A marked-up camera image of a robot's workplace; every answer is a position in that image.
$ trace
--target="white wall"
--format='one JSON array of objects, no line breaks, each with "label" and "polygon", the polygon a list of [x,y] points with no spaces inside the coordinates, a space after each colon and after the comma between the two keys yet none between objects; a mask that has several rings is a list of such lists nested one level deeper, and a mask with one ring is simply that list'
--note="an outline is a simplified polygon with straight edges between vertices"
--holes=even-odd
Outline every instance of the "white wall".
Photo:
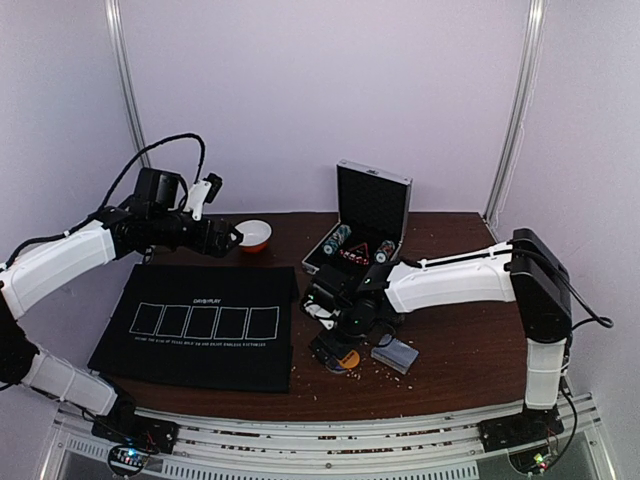
[{"label": "white wall", "polygon": [[[499,234],[533,227],[613,330],[576,332],[571,378],[592,391],[622,471],[640,478],[640,3],[551,2]],[[575,309],[575,319],[584,318]]]},{"label": "white wall", "polygon": [[[122,2],[148,142],[194,130],[212,210],[337,209],[335,165],[413,176],[412,209],[484,209],[527,0]],[[193,175],[195,146],[153,153]]]},{"label": "white wall", "polygon": [[[133,147],[103,2],[1,0],[0,71],[4,261],[27,237],[58,233],[95,209]],[[90,272],[20,324],[85,366],[129,270],[123,261]],[[34,477],[54,413],[22,387],[0,393],[1,479]]]}]

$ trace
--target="white rectangle outline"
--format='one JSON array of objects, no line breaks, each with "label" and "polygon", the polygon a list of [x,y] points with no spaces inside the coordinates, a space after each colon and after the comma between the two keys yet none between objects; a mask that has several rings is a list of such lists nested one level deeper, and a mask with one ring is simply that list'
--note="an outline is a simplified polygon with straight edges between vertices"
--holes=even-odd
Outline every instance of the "white rectangle outline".
[{"label": "white rectangle outline", "polygon": [[[227,338],[227,337],[216,337],[218,333],[218,327],[220,326],[220,319],[222,318],[222,309],[226,308],[227,310],[244,310],[246,313],[244,314],[244,325],[242,326],[242,336],[240,338]],[[218,321],[216,322],[216,328],[213,332],[213,340],[244,340],[244,334],[247,329],[247,320],[249,318],[249,307],[220,307],[220,311],[218,312]]]},{"label": "white rectangle outline", "polygon": [[[251,325],[251,312],[253,312],[254,310],[273,310],[276,309],[276,336],[275,337],[266,337],[266,338],[255,338],[255,337],[249,337],[249,325]],[[277,305],[273,306],[273,307],[251,307],[249,309],[249,321],[247,322],[247,328],[245,330],[245,340],[275,340],[276,338],[278,338],[278,325],[280,325],[280,307],[278,307]]]},{"label": "white rectangle outline", "polygon": [[[187,309],[187,314],[184,317],[184,324],[182,325],[182,331],[180,332],[180,335],[161,335],[160,334],[160,325],[162,325],[162,322],[164,321],[164,316],[167,313],[168,307],[184,307]],[[182,338],[187,328],[187,320],[189,320],[190,315],[191,315],[191,305],[165,305],[164,311],[162,312],[162,317],[160,318],[160,323],[158,324],[158,329],[156,330],[156,337]]]},{"label": "white rectangle outline", "polygon": [[[191,323],[191,316],[193,315],[193,311],[196,308],[198,308],[200,310],[202,310],[202,309],[209,310],[209,309],[212,309],[212,308],[216,309],[216,314],[215,314],[215,316],[213,318],[213,325],[211,326],[212,327],[211,328],[211,336],[208,337],[208,338],[207,337],[187,337],[187,330],[189,330],[189,324]],[[205,306],[199,306],[199,305],[191,307],[191,311],[189,312],[189,318],[187,318],[187,326],[184,329],[184,338],[188,338],[189,340],[211,340],[211,339],[213,339],[213,332],[215,331],[216,326],[218,324],[218,316],[219,315],[220,315],[220,307],[205,307]]]},{"label": "white rectangle outline", "polygon": [[[153,329],[153,333],[141,333],[141,332],[133,332],[131,329],[133,328],[133,326],[136,323],[136,318],[138,318],[138,313],[140,313],[140,307],[142,307],[142,305],[149,305],[151,307],[160,307],[160,315],[158,316],[158,320],[156,320],[156,326]],[[164,316],[164,308],[166,307],[166,305],[162,305],[159,303],[147,303],[147,302],[140,302],[138,304],[138,309],[136,310],[136,314],[133,317],[133,322],[131,322],[131,326],[129,327],[129,333],[131,333],[132,335],[147,335],[149,337],[153,337],[156,332],[158,331],[158,325],[160,325],[160,320],[162,320],[162,317]]]}]

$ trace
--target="brown tabletop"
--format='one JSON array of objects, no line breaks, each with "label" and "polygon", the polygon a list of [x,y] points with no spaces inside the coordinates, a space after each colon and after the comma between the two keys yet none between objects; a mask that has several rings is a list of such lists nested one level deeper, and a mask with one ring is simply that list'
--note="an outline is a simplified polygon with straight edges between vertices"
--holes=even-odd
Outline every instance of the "brown tabletop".
[{"label": "brown tabletop", "polygon": [[[159,253],[155,264],[294,266],[301,292],[309,276],[301,260],[336,222],[336,214],[232,215],[260,218],[273,235],[259,254],[236,250],[215,259],[180,249]],[[494,243],[484,222],[469,213],[412,213],[402,255],[435,258]],[[420,351],[403,376],[360,348],[361,364],[335,375],[312,358],[309,342],[319,323],[293,309],[294,346],[289,394],[229,392],[155,385],[118,378],[142,407],[265,421],[362,420],[456,411],[524,397],[526,343],[515,304],[473,303],[433,307],[407,315],[397,337]]]}]

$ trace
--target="black mat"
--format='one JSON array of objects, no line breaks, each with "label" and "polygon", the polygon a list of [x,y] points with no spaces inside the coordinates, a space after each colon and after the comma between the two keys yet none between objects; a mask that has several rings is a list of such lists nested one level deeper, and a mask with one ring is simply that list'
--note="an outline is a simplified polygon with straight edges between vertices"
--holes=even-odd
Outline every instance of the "black mat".
[{"label": "black mat", "polygon": [[136,265],[89,361],[169,385],[287,392],[294,270]]}]

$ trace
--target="bowl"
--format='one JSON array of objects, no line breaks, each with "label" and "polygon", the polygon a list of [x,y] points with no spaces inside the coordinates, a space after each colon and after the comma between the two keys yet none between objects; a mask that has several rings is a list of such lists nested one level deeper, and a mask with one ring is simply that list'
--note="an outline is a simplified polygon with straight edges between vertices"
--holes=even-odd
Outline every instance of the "bowl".
[{"label": "bowl", "polygon": [[258,253],[267,246],[271,237],[271,226],[262,220],[247,220],[236,225],[236,229],[244,235],[240,243],[243,252]]}]

